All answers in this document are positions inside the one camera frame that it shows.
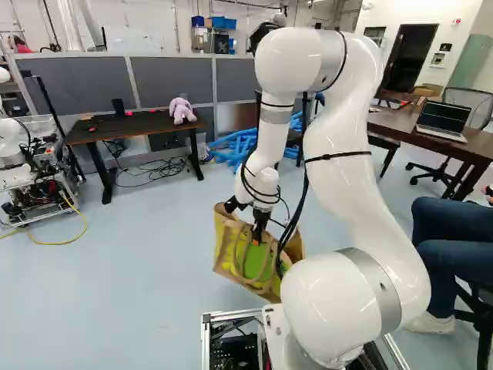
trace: jeans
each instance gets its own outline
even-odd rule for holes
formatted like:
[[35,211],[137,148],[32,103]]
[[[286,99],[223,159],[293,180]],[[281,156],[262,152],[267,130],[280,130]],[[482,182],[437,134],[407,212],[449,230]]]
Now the jeans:
[[493,285],[493,208],[422,197],[412,214],[412,242],[430,274],[428,312],[447,318],[454,314],[456,276]]

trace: white sneaker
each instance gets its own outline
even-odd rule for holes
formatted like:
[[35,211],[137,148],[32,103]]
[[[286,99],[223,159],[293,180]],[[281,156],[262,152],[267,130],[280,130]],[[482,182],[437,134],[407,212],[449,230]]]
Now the white sneaker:
[[408,331],[425,334],[450,334],[455,329],[454,315],[448,318],[436,318],[425,311],[419,318],[415,318],[405,326]]

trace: cubicle partition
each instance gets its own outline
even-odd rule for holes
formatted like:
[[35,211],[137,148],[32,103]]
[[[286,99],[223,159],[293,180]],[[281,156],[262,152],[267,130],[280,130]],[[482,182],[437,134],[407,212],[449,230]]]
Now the cubicle partition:
[[[184,95],[206,120],[207,141],[218,131],[219,104],[254,103],[255,77],[252,58],[234,55],[116,55],[113,53],[56,53],[16,55],[20,70],[42,77],[56,112],[63,116],[110,113],[111,100],[120,98],[126,109],[166,108],[171,99]],[[32,78],[24,78],[33,101],[31,111],[48,113],[41,91]],[[155,135],[148,149],[160,151],[183,145],[176,135]]]

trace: laptop screen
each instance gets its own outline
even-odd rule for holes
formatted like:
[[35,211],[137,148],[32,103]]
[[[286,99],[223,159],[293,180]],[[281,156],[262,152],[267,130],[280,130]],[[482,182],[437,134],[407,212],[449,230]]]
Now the laptop screen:
[[470,113],[467,106],[427,101],[417,124],[461,133]]

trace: window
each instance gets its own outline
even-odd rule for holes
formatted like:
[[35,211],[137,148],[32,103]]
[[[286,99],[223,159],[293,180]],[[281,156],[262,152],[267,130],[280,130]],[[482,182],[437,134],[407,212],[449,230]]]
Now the window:
[[380,48],[386,28],[387,27],[367,27],[364,29],[364,35],[372,39]]

